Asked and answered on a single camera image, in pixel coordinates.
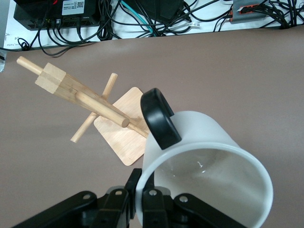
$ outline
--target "wooden dowel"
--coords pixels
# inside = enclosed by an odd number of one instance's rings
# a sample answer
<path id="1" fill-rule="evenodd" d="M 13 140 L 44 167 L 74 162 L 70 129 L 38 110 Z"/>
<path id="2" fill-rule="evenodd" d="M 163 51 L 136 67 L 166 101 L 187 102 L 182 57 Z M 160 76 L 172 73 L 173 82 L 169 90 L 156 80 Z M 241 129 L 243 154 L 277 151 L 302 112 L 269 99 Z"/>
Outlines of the wooden dowel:
<path id="1" fill-rule="evenodd" d="M 118 77 L 117 74 L 115 74 L 115 73 L 111 74 L 111 76 L 110 76 L 110 78 L 108 80 L 108 83 L 106 84 L 106 86 L 104 88 L 104 91 L 103 91 L 103 94 L 101 96 L 104 100 L 108 99 L 108 97 L 110 95 L 110 92 L 111 92 L 111 90 L 112 90 L 112 88 L 114 86 L 114 83 L 115 83 L 117 77 Z"/>
<path id="2" fill-rule="evenodd" d="M 125 118 L 121 114 L 117 113 L 115 110 L 98 102 L 97 100 L 91 98 L 90 96 L 86 95 L 83 92 L 78 91 L 75 94 L 75 98 L 80 102 L 84 103 L 86 106 L 90 107 L 90 109 L 94 113 L 97 113 L 98 115 L 101 115 L 109 120 L 112 120 L 114 123 L 116 123 L 121 127 L 128 126 L 130 122 L 128 118 Z"/>
<path id="3" fill-rule="evenodd" d="M 36 75 L 40 75 L 43 71 L 43 68 L 37 66 L 35 63 L 32 63 L 31 61 L 29 61 L 28 59 L 24 58 L 23 56 L 20 56 L 17 59 L 17 63 L 21 66 L 23 66 L 24 68 L 30 70 L 31 72 L 33 72 Z"/>
<path id="4" fill-rule="evenodd" d="M 104 100 L 107 100 L 107 98 L 110 95 L 110 92 L 114 86 L 114 83 L 117 79 L 117 74 L 112 73 L 108 83 L 106 84 L 105 88 L 104 88 L 104 92 L 102 94 L 102 98 Z M 96 113 L 91 113 L 87 119 L 84 121 L 84 123 L 80 126 L 80 128 L 77 130 L 77 132 L 73 135 L 73 137 L 71 138 L 72 142 L 78 142 L 79 139 L 81 138 L 81 136 L 86 132 L 86 130 L 88 129 L 88 127 L 93 123 L 93 121 L 98 117 L 99 115 Z"/>
<path id="5" fill-rule="evenodd" d="M 136 126 L 135 124 L 133 124 L 132 122 L 129 123 L 129 125 L 127 126 L 127 128 L 136 131 L 138 134 L 140 134 L 141 136 L 147 138 L 148 137 L 148 133 L 146 131 L 144 131 L 143 129 L 139 128 L 138 126 Z"/>

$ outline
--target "wire bundle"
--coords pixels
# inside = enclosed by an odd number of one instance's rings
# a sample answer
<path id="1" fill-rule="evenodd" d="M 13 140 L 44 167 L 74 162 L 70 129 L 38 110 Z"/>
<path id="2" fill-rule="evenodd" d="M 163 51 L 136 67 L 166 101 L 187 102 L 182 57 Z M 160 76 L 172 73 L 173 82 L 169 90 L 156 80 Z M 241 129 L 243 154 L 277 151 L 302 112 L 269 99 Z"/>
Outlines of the wire bundle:
<path id="1" fill-rule="evenodd" d="M 189 23 L 192 22 L 192 19 L 199 22 L 213 22 L 217 20 L 215 27 L 213 29 L 213 32 L 215 32 L 221 20 L 223 21 L 221 22 L 218 31 L 221 30 L 222 26 L 227 21 L 227 19 L 232 18 L 232 15 L 230 13 L 233 7 L 233 5 L 231 5 L 227 11 L 220 13 L 218 16 L 214 18 L 201 19 L 197 17 L 194 13 L 200 9 L 206 8 L 209 5 L 219 2 L 220 0 L 212 0 L 199 7 L 196 7 L 198 0 L 194 0 L 191 4 L 184 2 L 183 9 L 179 10 L 172 19 L 170 19 L 166 23 L 160 23 L 157 22 L 157 18 L 156 18 L 157 12 L 159 13 L 160 9 L 157 9 L 157 7 L 155 7 L 155 16 L 151 18 L 149 17 L 148 13 L 141 5 L 139 0 L 134 0 L 134 1 L 136 3 L 136 6 L 139 8 L 142 16 L 139 15 L 130 6 L 128 6 L 123 0 L 118 0 L 118 3 L 115 5 L 114 8 L 111 4 L 111 0 L 98 0 L 98 1 L 99 1 L 98 7 L 101 15 L 100 25 L 97 32 L 87 38 L 82 38 L 81 36 L 81 17 L 77 17 L 77 21 L 76 21 L 76 30 L 80 40 L 69 41 L 66 38 L 64 38 L 60 30 L 61 24 L 60 23 L 57 24 L 57 22 L 55 22 L 54 20 L 47 19 L 48 13 L 50 12 L 52 7 L 52 4 L 50 2 L 44 18 L 39 22 L 37 34 L 35 35 L 31 44 L 29 44 L 25 39 L 19 38 L 18 43 L 21 46 L 21 50 L 10 50 L 5 48 L 1 48 L 1 49 L 8 51 L 28 51 L 32 48 L 33 43 L 38 38 L 39 46 L 42 49 L 42 51 L 46 55 L 56 57 L 58 55 L 65 53 L 71 48 L 89 44 L 90 43 L 89 40 L 95 36 L 97 36 L 100 41 L 111 40 L 113 37 L 120 39 L 120 37 L 117 34 L 115 34 L 113 30 L 112 27 L 113 23 L 124 26 L 139 26 L 142 30 L 142 34 L 140 34 L 136 38 L 160 37 L 160 36 L 166 36 L 168 34 L 171 35 L 184 34 L 191 29 Z M 118 7 L 120 7 L 122 11 L 124 11 L 127 15 L 132 17 L 135 20 L 135 23 L 123 23 L 115 20 L 114 15 L 117 12 Z M 257 6 L 242 9 L 243 13 L 256 12 L 256 13 L 265 14 L 273 19 L 271 22 L 263 25 L 261 28 L 269 26 L 274 22 L 278 22 L 280 24 L 281 29 L 288 29 L 290 27 L 297 26 L 299 24 L 297 21 L 298 19 L 302 21 L 301 24 L 304 24 L 304 17 L 301 15 L 302 10 L 304 10 L 304 4 L 302 3 L 301 6 L 297 7 L 297 0 L 286 0 L 286 2 L 282 2 L 281 0 L 276 0 L 276 1 L 265 0 Z M 41 45 L 41 40 L 40 40 L 40 31 L 42 30 L 43 25 L 45 25 L 47 29 L 48 37 L 56 45 L 60 47 L 64 47 L 63 50 L 54 54 L 50 54 L 45 51 L 45 49 Z"/>

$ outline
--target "brown table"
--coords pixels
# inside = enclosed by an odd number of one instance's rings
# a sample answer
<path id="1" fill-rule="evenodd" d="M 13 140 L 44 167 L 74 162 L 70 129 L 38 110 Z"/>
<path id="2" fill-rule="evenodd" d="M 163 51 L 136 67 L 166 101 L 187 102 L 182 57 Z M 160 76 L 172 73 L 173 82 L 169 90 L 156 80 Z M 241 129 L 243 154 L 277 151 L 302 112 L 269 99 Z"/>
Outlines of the brown table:
<path id="1" fill-rule="evenodd" d="M 210 115 L 269 171 L 275 194 L 263 227 L 304 227 L 303 33 L 296 27 L 112 40 L 59 58 L 9 53 L 0 74 L 0 227 L 82 190 L 101 197 L 143 161 L 124 166 L 93 125 L 71 142 L 89 112 L 35 85 L 36 76 L 16 64 L 20 55 L 50 62 L 100 93 L 117 73 L 110 102 L 133 86 L 158 87 L 174 111 Z"/>

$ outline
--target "mug rim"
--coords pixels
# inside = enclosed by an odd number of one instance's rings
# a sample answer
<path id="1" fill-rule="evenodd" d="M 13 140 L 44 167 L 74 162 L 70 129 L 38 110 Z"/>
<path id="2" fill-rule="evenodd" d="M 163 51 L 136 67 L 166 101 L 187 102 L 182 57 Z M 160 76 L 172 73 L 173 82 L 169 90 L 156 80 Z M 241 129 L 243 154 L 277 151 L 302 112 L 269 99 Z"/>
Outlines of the mug rim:
<path id="1" fill-rule="evenodd" d="M 267 172 L 266 168 L 263 166 L 263 164 L 252 154 L 245 151 L 244 149 L 236 146 L 231 146 L 225 143 L 219 143 L 219 142 L 191 142 L 186 143 L 180 146 L 176 147 L 169 147 L 168 149 L 164 150 L 164 153 L 156 158 L 143 172 L 138 180 L 138 183 L 136 185 L 136 194 L 135 194 L 135 206 L 136 206 L 136 212 L 138 219 L 140 223 L 143 223 L 143 211 L 142 211 L 142 193 L 143 188 L 148 181 L 148 178 L 152 175 L 152 173 L 166 160 L 172 158 L 173 156 L 176 156 L 178 154 L 187 152 L 187 151 L 193 151 L 197 149 L 217 149 L 217 150 L 224 150 L 227 152 L 231 152 L 235 155 L 241 156 L 248 162 L 254 165 L 254 167 L 257 169 L 258 173 L 261 175 L 263 182 L 265 183 L 266 188 L 266 196 L 264 201 L 264 211 L 260 218 L 256 221 L 253 228 L 259 228 L 262 226 L 262 224 L 265 222 L 266 218 L 269 215 L 269 212 L 272 207 L 273 203 L 273 185 L 271 182 L 271 178 L 269 176 L 269 173 Z"/>

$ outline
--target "power strip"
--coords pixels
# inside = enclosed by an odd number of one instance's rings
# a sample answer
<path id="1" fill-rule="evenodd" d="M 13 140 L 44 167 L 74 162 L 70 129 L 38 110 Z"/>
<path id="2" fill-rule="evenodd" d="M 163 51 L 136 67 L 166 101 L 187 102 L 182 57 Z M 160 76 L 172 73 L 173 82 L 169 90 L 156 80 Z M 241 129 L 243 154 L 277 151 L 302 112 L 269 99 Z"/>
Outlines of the power strip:
<path id="1" fill-rule="evenodd" d="M 263 1 L 264 0 L 233 0 L 232 18 L 230 19 L 231 24 L 244 23 L 265 18 L 265 14 L 248 12 L 248 10 L 245 10 L 255 7 Z"/>

